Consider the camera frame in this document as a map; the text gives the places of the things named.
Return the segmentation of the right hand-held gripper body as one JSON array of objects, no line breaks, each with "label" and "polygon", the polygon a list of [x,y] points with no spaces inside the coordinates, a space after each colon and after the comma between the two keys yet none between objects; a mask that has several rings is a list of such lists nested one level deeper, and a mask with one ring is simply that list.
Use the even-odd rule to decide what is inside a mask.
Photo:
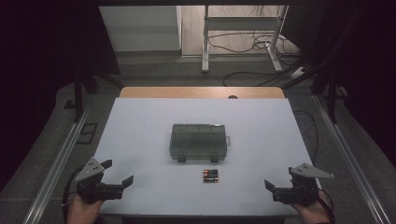
[{"label": "right hand-held gripper body", "polygon": [[334,178],[310,164],[303,163],[293,169],[291,188],[276,188],[273,191],[273,200],[283,204],[311,205],[318,196],[318,178]]}]

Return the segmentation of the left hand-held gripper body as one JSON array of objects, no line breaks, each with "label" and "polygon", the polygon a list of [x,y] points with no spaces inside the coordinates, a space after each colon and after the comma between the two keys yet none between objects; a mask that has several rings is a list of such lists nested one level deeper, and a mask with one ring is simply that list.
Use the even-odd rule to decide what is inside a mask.
[{"label": "left hand-held gripper body", "polygon": [[120,199],[123,193],[123,185],[108,185],[102,182],[105,169],[101,162],[95,158],[82,167],[78,176],[75,178],[77,182],[77,194],[87,203],[96,201],[116,200]]}]

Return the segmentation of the clear grey compartment storage box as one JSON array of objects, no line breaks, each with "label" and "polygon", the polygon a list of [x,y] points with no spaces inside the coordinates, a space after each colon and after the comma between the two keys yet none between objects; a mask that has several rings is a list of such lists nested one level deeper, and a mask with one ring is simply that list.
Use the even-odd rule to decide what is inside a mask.
[{"label": "clear grey compartment storage box", "polygon": [[223,124],[174,124],[169,152],[173,160],[224,161],[228,151]]}]

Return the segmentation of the person's right hand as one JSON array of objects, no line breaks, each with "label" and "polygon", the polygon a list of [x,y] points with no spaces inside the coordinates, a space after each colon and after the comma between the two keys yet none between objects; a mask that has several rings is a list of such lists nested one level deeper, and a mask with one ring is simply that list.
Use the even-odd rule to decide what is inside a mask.
[{"label": "person's right hand", "polygon": [[303,224],[330,224],[331,219],[326,209],[315,202],[309,206],[292,204],[291,207],[297,212]]}]

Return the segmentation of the person's left hand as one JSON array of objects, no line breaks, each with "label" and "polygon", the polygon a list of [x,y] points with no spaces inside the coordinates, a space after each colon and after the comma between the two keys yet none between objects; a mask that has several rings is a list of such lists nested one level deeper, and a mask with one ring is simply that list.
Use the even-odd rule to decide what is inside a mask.
[{"label": "person's left hand", "polygon": [[94,224],[104,201],[86,203],[76,194],[69,205],[66,224]]}]

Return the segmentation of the black floor plate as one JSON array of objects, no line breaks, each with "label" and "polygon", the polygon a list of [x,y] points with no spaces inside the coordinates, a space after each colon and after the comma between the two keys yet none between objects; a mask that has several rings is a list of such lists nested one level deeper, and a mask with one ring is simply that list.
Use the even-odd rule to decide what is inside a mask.
[{"label": "black floor plate", "polygon": [[77,143],[80,145],[91,144],[95,136],[97,126],[97,123],[85,123],[78,135]]}]

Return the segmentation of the black metal stand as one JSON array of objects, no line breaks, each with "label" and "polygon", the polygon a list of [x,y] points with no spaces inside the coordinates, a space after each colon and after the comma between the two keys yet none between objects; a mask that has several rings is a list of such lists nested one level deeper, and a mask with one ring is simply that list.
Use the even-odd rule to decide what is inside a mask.
[{"label": "black metal stand", "polygon": [[327,114],[332,123],[336,124],[335,103],[337,99],[337,75],[334,72],[332,65],[328,62],[321,63],[318,66],[317,74],[318,76],[315,78],[315,81],[311,86],[311,91],[314,94],[322,94],[325,88],[328,88]]},{"label": "black metal stand", "polygon": [[96,67],[88,66],[82,69],[78,69],[74,75],[74,88],[75,88],[75,119],[77,122],[82,117],[83,113],[83,97],[82,87],[85,87],[88,93],[97,93],[99,85],[95,80],[95,77],[99,77],[110,84],[115,85],[119,89],[123,89],[125,85],[120,81],[117,81],[114,77],[99,70]]}]

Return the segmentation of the white power strip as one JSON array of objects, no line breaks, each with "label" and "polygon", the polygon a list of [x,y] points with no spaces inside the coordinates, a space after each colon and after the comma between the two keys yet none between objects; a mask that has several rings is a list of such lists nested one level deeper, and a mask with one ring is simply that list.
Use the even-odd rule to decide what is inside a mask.
[{"label": "white power strip", "polygon": [[290,77],[291,77],[292,79],[295,79],[295,78],[301,76],[305,71],[306,71],[306,69],[305,69],[304,67],[301,66],[301,67],[299,67],[298,69],[296,69],[296,70],[290,75]]}]

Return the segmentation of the wooden table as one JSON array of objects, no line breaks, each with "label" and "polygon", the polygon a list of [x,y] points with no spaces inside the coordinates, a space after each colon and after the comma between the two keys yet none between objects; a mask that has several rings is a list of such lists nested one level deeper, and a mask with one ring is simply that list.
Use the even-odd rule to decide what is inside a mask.
[{"label": "wooden table", "polygon": [[120,98],[283,99],[279,87],[125,87]]}]

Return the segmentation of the white cabinet panel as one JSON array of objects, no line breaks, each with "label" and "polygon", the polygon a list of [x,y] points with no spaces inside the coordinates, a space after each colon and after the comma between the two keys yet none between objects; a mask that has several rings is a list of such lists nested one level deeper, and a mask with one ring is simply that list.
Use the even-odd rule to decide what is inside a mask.
[{"label": "white cabinet panel", "polygon": [[115,51],[181,50],[181,7],[99,7]]}]

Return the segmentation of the aluminium floor rail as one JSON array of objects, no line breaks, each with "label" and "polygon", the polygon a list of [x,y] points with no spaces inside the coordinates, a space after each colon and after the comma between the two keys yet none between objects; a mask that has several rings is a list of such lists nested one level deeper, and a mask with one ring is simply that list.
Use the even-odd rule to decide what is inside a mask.
[{"label": "aluminium floor rail", "polygon": [[80,118],[71,126],[22,224],[39,224],[90,110],[91,106],[87,105]]},{"label": "aluminium floor rail", "polygon": [[363,200],[366,202],[376,224],[393,224],[389,219],[384,205],[379,200],[375,193],[375,189],[369,183],[367,177],[363,173],[358,161],[355,159],[347,140],[342,134],[339,126],[335,124],[330,116],[327,114],[327,106],[324,100],[317,95],[312,96],[320,115],[322,116],[335,144],[337,145],[340,154],[346,162],[346,166],[353,176],[358,189],[361,192]]}]

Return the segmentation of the white metal desk frame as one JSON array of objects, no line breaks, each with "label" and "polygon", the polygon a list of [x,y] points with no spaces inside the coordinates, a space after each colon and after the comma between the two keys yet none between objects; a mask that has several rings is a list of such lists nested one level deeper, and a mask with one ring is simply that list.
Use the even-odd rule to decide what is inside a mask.
[{"label": "white metal desk frame", "polygon": [[269,31],[273,32],[272,41],[266,48],[273,67],[276,72],[282,70],[280,60],[276,54],[276,42],[278,40],[283,21],[286,16],[288,7],[281,6],[279,14],[272,17],[252,17],[252,16],[236,16],[236,17],[210,17],[209,6],[205,6],[204,16],[204,42],[202,52],[202,72],[207,73],[209,68],[209,46],[208,33],[210,31]]}]

